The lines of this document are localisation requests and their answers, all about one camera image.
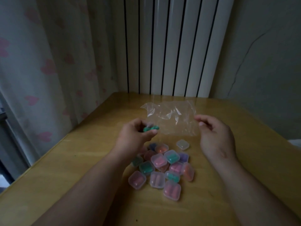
hand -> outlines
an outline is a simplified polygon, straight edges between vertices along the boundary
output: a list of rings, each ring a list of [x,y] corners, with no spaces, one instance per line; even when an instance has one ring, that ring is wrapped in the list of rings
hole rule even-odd
[[[195,115],[194,119],[199,122],[201,149],[216,170],[227,162],[238,162],[234,136],[228,125],[207,115]]]
[[[146,126],[141,119],[137,118],[125,124],[116,140],[112,153],[122,157],[123,160],[130,162],[138,153],[146,151],[144,143],[150,141],[158,131],[156,129],[142,132]]]

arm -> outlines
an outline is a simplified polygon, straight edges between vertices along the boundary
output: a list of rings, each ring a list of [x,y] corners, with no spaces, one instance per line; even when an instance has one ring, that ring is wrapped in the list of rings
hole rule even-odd
[[[224,182],[243,226],[301,225],[299,218],[239,163],[229,126],[215,117],[196,115],[204,155]]]
[[[144,150],[157,130],[142,133],[140,119],[125,124],[115,147],[94,165],[33,226],[102,225],[120,185],[122,174],[131,160]]]

small square container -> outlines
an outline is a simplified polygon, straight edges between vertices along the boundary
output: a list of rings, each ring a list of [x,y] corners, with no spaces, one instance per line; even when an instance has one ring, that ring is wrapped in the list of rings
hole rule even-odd
[[[150,143],[149,146],[148,146],[148,149],[150,149],[152,151],[155,151],[156,146],[157,146],[156,143]]]
[[[194,177],[194,168],[190,165],[190,163],[185,162],[183,163],[181,174],[183,175],[185,180],[191,182]]]
[[[150,161],[151,160],[151,157],[152,156],[154,156],[154,155],[156,155],[157,154],[157,152],[153,152],[152,150],[148,150],[147,152],[145,152],[145,154],[144,154],[144,160],[145,161]]]
[[[171,165],[169,166],[169,170],[170,170],[171,172],[174,172],[174,173],[177,174],[177,175],[181,175],[181,169],[182,169],[182,166],[183,166],[183,163],[181,163],[181,162],[176,162],[176,163],[171,164]]]
[[[164,165],[163,167],[159,167],[157,168],[160,172],[165,173],[165,171],[168,169],[168,167],[170,166],[169,163],[167,163],[166,165]]]
[[[186,150],[187,148],[189,148],[189,143],[187,143],[185,140],[179,140],[177,142],[177,146],[182,150]]]
[[[179,153],[179,156],[180,156],[180,159],[179,159],[179,162],[188,162],[188,159],[189,159],[189,154],[186,154],[186,153]]]
[[[181,186],[171,180],[165,182],[163,195],[173,201],[177,201],[180,198]]]
[[[164,154],[164,152],[167,152],[169,150],[169,147],[166,144],[159,144],[155,148],[155,152]]]
[[[177,161],[179,161],[180,156],[177,152],[175,152],[175,150],[170,150],[164,153],[164,156],[166,157],[167,161],[170,164],[173,164]]]
[[[146,182],[146,176],[142,174],[140,171],[135,171],[130,177],[129,177],[129,184],[135,189],[139,190],[144,183]]]
[[[139,166],[141,163],[143,163],[143,158],[141,156],[136,156],[133,161],[131,162],[132,167],[137,167]]]
[[[155,171],[155,167],[150,161],[146,161],[139,166],[139,170],[145,176],[150,175],[153,171]]]
[[[150,174],[150,186],[157,189],[163,189],[165,186],[165,174],[153,171]]]
[[[178,183],[180,181],[180,175],[177,175],[171,171],[165,172],[165,178],[168,180],[174,181],[175,183]]]
[[[152,156],[150,160],[156,168],[163,167],[167,164],[166,157],[160,153]]]

forearm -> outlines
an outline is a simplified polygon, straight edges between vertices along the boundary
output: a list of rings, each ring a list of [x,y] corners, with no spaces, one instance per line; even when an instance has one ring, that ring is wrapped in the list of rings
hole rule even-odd
[[[127,165],[109,153],[33,225],[101,225]]]
[[[298,217],[239,162],[217,168],[243,226],[301,225]]]

left hand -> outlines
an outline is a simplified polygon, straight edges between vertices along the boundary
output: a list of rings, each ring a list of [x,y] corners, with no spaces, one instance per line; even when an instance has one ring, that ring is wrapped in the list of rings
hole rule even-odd
[[[116,153],[124,160],[130,162],[138,153],[141,153],[143,150],[146,151],[143,148],[144,143],[156,136],[158,130],[142,132],[145,126],[146,123],[139,118],[123,125],[111,153]]]

